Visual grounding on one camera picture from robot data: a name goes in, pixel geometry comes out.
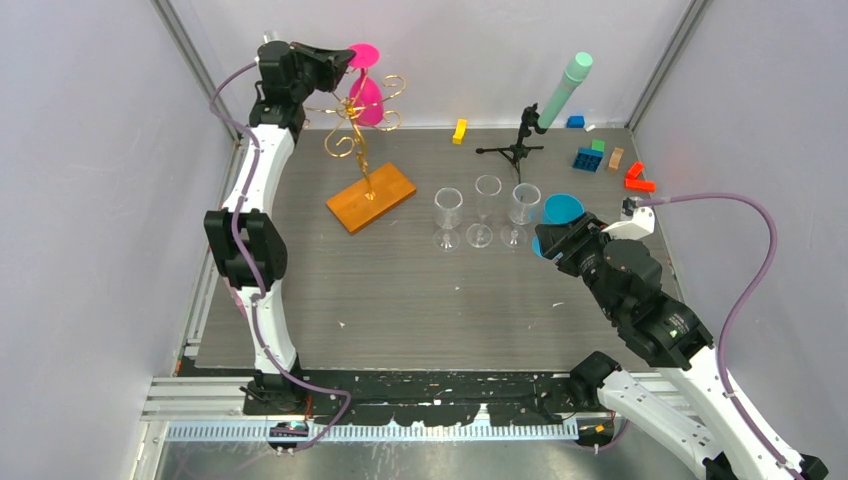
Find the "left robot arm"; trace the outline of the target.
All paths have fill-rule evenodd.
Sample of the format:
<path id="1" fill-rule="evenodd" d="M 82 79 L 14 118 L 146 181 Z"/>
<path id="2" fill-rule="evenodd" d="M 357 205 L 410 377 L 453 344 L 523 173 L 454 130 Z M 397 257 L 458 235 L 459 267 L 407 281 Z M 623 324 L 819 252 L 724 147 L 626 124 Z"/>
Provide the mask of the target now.
<path id="1" fill-rule="evenodd" d="M 288 250 L 271 210 L 283 169 L 305 123 L 305 101 L 315 92 L 332 93 L 355 57 L 350 49 L 327 50 L 267 40 L 241 73 L 258 70 L 256 100 L 249 120 L 240 123 L 214 102 L 210 111 L 247 140 L 247 152 L 231 193 L 203 220 L 219 274 L 241 302 L 255 350 L 254 379 L 247 392 L 293 414 L 307 394 L 320 393 L 349 405 L 351 395 L 304 379 L 282 299 Z"/>

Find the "clear flute wine glass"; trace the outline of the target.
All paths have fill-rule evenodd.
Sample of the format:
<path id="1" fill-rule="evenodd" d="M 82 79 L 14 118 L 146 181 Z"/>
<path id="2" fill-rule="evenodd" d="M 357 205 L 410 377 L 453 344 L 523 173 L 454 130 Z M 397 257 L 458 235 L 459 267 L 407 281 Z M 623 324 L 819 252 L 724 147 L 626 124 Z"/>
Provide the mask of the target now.
<path id="1" fill-rule="evenodd" d="M 474 188 L 476 220 L 466 230 L 466 240 L 472 247 L 482 249 L 493 240 L 493 231 L 487 221 L 502 191 L 502 182 L 495 175 L 481 175 L 475 180 Z"/>

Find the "pink wine glass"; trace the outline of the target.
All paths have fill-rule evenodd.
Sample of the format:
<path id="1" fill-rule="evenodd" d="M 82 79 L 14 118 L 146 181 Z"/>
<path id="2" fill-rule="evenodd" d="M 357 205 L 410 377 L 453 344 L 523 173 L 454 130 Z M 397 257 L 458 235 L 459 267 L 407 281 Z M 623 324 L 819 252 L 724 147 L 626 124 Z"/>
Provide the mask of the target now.
<path id="1" fill-rule="evenodd" d="M 348 94 L 358 114 L 356 123 L 360 126 L 376 127 L 383 121 L 384 107 L 382 92 L 370 77 L 370 68 L 377 64 L 380 51 L 369 43 L 352 44 L 348 49 L 355 53 L 349 66 L 359 74 Z"/>

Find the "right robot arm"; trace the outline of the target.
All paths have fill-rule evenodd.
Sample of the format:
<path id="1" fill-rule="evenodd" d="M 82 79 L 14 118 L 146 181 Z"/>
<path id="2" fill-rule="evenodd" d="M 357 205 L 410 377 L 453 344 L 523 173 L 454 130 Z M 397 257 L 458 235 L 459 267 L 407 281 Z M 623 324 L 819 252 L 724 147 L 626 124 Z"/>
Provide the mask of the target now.
<path id="1" fill-rule="evenodd" d="M 574 403 L 622 414 L 699 479 L 826 478 L 822 460 L 783 442 L 757 411 L 750 413 L 752 426 L 744 422 L 734 403 L 750 402 L 723 385 L 713 336 L 662 289 L 662 267 L 642 242 L 655 222 L 646 207 L 611 224 L 584 213 L 568 223 L 537 225 L 536 242 L 559 271 L 584 282 L 627 348 L 672 384 L 695 414 L 682 414 L 600 351 L 571 370 Z"/>

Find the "clear round wine glass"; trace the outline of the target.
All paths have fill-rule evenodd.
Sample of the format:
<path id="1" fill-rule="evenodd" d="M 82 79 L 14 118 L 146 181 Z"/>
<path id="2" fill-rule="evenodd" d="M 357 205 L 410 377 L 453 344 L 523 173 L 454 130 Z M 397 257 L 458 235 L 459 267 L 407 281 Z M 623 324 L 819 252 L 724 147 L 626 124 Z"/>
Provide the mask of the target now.
<path id="1" fill-rule="evenodd" d="M 500 231 L 501 241 L 510 249 L 518 249 L 528 241 L 526 227 L 539 218 L 542 195 L 530 183 L 516 185 L 509 197 L 507 215 L 509 223 Z"/>

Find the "blue wine glass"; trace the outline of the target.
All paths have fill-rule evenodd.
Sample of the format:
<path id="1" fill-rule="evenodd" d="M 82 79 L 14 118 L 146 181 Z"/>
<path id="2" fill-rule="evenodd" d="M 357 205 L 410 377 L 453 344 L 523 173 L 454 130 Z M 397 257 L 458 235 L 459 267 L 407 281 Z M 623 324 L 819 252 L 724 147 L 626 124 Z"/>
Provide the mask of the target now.
<path id="1" fill-rule="evenodd" d="M 569 223 L 584 213 L 584 206 L 576 197 L 566 193 L 553 194 L 543 204 L 539 226 Z"/>

